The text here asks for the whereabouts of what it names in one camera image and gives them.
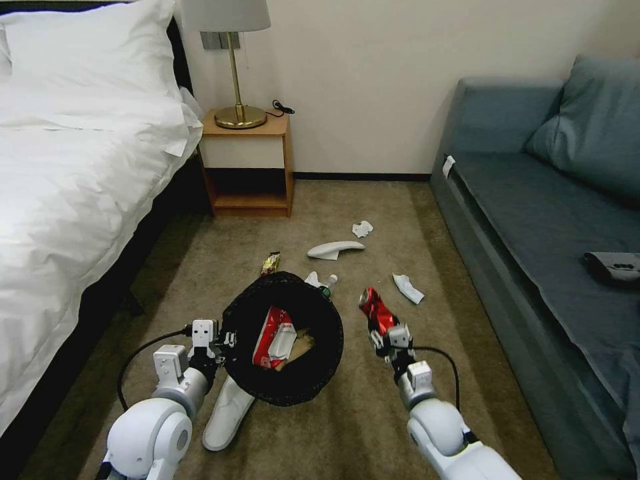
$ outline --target brass lamp base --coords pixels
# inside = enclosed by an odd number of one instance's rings
[[[267,121],[267,112],[256,107],[228,107],[214,116],[216,125],[228,129],[255,128]]]

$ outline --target black trash bin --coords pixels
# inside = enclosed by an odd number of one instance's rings
[[[252,362],[255,344],[271,306],[289,313],[296,331],[309,328],[315,344],[282,371]],[[314,398],[335,373],[344,343],[342,320],[333,303],[300,277],[280,271],[258,278],[223,312],[221,338],[235,334],[225,368],[254,397],[287,407]]]

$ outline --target nightstand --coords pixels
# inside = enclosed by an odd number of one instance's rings
[[[253,129],[219,127],[211,110],[203,120],[202,171],[214,215],[291,215],[293,177],[289,116]]]

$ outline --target plastic bottle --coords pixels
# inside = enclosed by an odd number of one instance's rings
[[[318,288],[320,288],[320,292],[322,292],[322,294],[326,298],[329,298],[331,296],[331,288],[333,288],[336,282],[338,282],[338,277],[336,277],[335,275],[330,275],[329,282],[326,284],[321,283]]]

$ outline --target carpet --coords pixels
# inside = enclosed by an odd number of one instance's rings
[[[461,410],[476,435],[502,454],[523,478],[557,474],[509,364],[453,245],[426,183],[296,181],[291,218],[172,218],[132,292],[145,314],[126,308],[111,326],[52,420],[22,476],[92,479],[105,454],[109,427],[121,414],[115,394],[120,365],[136,346],[191,320],[220,318],[224,308],[280,250],[280,269],[304,278],[339,280],[331,299],[345,332],[342,362],[312,401],[288,408],[256,402],[224,451],[206,451],[200,436],[226,373],[218,372],[194,426],[176,479],[394,479],[437,475],[409,440],[407,412],[390,366],[378,359],[358,309],[372,286],[408,322],[416,344],[446,350],[461,380]],[[355,240],[351,225],[374,227],[364,251],[338,261],[307,258],[320,243]],[[396,288],[392,273],[408,275],[425,294],[416,306]],[[175,343],[186,345],[185,338]],[[132,404],[148,398],[157,378],[153,349],[131,364],[124,392]],[[430,353],[435,386],[453,401],[446,360]]]

